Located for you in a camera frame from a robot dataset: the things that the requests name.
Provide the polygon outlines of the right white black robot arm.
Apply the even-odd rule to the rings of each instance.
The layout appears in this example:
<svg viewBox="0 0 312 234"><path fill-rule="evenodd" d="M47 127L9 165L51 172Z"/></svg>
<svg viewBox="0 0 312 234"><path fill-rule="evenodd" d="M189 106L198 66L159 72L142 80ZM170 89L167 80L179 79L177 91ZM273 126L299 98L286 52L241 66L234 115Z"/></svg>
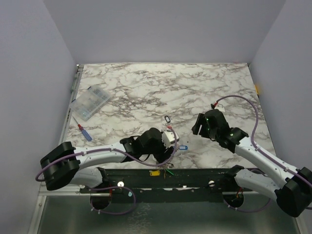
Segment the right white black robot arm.
<svg viewBox="0 0 312 234"><path fill-rule="evenodd" d="M234 191L238 187L253 190L274 200L282 211L292 217L300 216L311 204L311 170L306 167L298 169L253 143L246 132L237 127L231 128L218 109L198 114L192 132L217 142L263 172L257 174L242 166L232 167L224 178L228 190Z"/></svg>

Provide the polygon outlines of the blue key tag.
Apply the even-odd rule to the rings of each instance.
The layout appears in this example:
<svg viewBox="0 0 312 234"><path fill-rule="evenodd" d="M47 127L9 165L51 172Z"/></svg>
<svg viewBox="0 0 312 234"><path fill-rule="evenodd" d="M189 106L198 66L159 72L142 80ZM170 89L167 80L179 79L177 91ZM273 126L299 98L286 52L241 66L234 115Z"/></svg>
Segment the blue key tag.
<svg viewBox="0 0 312 234"><path fill-rule="evenodd" d="M182 150L182 151L186 151L186 150L188 150L188 146L186 146L186 145L180 145L180 146L178 147L178 149L179 149L179 150Z"/></svg>

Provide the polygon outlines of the black key tag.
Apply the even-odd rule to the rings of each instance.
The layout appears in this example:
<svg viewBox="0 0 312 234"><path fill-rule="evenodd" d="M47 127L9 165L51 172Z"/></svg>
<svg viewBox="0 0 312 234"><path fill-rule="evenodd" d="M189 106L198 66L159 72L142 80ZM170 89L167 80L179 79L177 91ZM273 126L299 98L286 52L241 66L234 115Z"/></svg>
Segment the black key tag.
<svg viewBox="0 0 312 234"><path fill-rule="evenodd" d="M167 123L170 123L170 122L171 122L169 116L164 116L164 118L165 118L165 121L166 121Z"/></svg>

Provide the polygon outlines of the yellow key tag with key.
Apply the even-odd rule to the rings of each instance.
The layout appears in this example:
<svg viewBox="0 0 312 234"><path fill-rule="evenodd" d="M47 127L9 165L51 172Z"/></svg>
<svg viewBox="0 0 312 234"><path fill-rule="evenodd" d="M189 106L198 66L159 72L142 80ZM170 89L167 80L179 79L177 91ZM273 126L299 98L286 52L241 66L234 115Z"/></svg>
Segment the yellow key tag with key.
<svg viewBox="0 0 312 234"><path fill-rule="evenodd" d="M150 176L160 176L160 174L161 174L160 170L150 171Z"/></svg>

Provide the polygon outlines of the silver key organiser with rings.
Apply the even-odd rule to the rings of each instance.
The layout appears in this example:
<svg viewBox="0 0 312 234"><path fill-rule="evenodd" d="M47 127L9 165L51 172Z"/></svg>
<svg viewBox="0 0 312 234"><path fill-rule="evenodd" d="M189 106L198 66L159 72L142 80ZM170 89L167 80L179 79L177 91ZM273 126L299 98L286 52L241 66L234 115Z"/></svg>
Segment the silver key organiser with rings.
<svg viewBox="0 0 312 234"><path fill-rule="evenodd" d="M173 168L174 168L174 164L167 163L166 165L158 167L157 171L159 171L159 173L162 174L163 178L165 179L166 177L175 176L173 172Z"/></svg>

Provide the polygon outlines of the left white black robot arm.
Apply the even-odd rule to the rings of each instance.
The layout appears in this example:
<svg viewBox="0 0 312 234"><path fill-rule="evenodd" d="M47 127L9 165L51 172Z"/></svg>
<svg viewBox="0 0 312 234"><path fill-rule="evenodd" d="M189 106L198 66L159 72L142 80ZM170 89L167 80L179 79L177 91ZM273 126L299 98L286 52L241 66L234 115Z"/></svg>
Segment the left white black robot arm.
<svg viewBox="0 0 312 234"><path fill-rule="evenodd" d="M44 182L49 191L74 184L103 192L108 181L99 168L102 164L135 161L151 167L151 163L140 159L142 156L153 156L157 167L170 161L177 151L179 135L171 126L167 128L164 132L151 128L102 147L75 148L71 142L63 142L40 160L41 171L35 180Z"/></svg>

